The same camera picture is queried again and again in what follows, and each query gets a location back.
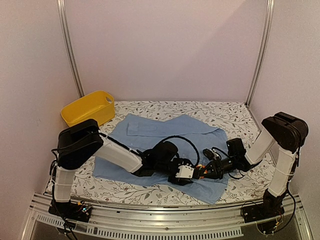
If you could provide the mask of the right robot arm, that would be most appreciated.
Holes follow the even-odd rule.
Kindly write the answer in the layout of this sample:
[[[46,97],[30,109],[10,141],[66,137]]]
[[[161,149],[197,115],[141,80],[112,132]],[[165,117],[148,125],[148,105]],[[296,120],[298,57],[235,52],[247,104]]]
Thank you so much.
[[[264,155],[274,145],[278,145],[278,157],[272,180],[263,194],[263,203],[258,213],[269,218],[282,205],[288,194],[289,181],[299,165],[300,150],[309,133],[307,123],[295,116],[278,112],[262,121],[262,131],[252,147],[246,150],[241,138],[226,142],[228,152],[222,159],[222,153],[216,147],[204,149],[203,154],[210,160],[200,176],[209,179],[222,179],[224,174],[234,170],[248,172],[258,166]]]

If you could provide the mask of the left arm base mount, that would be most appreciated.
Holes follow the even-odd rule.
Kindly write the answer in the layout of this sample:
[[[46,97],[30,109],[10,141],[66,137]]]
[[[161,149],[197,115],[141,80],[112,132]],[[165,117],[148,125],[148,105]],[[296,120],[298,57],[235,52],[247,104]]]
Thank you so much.
[[[63,219],[88,223],[92,214],[92,205],[84,201],[74,203],[52,200],[48,212]]]

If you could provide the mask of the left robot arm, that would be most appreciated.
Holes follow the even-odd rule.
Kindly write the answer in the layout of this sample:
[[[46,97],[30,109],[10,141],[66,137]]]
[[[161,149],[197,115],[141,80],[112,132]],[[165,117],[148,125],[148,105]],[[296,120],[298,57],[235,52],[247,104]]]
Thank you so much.
[[[178,147],[166,137],[153,148],[134,150],[111,136],[102,133],[94,119],[71,126],[58,135],[58,146],[51,150],[55,156],[50,174],[53,181],[52,201],[55,209],[63,216],[74,213],[71,189],[74,175],[88,159],[98,157],[138,177],[149,177],[163,173],[168,181],[186,185],[198,177],[196,164],[181,158]]]

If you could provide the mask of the blue button-up shirt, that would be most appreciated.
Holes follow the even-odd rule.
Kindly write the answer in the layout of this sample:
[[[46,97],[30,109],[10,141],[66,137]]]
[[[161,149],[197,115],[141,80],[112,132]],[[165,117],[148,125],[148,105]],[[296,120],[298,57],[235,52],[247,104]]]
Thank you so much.
[[[195,179],[185,185],[174,182],[177,158],[190,160],[193,165],[206,165],[209,160],[203,154],[204,149],[216,147],[227,151],[227,135],[222,129],[191,116],[184,114],[170,120],[157,121],[128,114],[115,126],[110,137],[142,152],[145,162],[141,170],[130,173],[108,160],[96,157],[93,170],[96,178],[145,187],[167,185],[208,204],[214,204],[228,185],[228,176]]]

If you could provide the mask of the yellow orange flower brooch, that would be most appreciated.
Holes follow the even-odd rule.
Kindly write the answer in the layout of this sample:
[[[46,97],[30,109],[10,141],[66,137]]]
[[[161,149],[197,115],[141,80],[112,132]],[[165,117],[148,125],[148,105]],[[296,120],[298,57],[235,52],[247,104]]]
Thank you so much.
[[[197,178],[198,179],[205,179],[208,178],[208,168],[206,165],[198,164],[195,168],[197,170]]]

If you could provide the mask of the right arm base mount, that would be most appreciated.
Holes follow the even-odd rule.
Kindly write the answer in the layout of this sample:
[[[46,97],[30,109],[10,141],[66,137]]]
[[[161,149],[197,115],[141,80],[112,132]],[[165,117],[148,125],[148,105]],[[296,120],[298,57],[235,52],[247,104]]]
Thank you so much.
[[[245,223],[256,223],[257,230],[263,235],[271,235],[276,232],[283,220],[285,210],[282,205],[273,210],[264,208],[262,203],[256,204],[253,201],[248,201],[252,205],[241,206],[240,215]]]

